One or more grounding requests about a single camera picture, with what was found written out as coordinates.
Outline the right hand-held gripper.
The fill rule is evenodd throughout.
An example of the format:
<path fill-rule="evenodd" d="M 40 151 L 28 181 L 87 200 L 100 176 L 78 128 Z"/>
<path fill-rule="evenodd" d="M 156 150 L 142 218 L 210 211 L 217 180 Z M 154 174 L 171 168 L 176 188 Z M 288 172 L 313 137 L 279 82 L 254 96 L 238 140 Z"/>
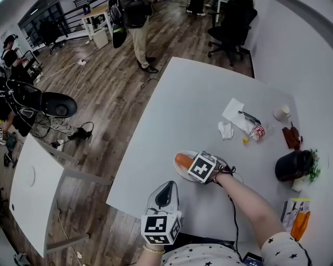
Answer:
<path fill-rule="evenodd" d="M 228 163 L 219 156 L 214 156 L 206 151 L 198 153 L 193 163 L 188 169 L 188 174 L 201 184 L 215 182 L 219 174 L 227 174 L 233 176 L 236 167 L 230 167 Z"/>

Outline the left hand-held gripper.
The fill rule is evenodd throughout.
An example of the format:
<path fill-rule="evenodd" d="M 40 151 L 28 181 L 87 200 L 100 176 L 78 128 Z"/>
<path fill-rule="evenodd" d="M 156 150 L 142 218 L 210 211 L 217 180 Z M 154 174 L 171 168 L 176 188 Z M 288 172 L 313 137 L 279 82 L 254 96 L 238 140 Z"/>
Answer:
<path fill-rule="evenodd" d="M 141 218 L 141 235 L 152 245 L 174 244 L 182 227 L 177 184 L 168 181 L 148 198 Z"/>

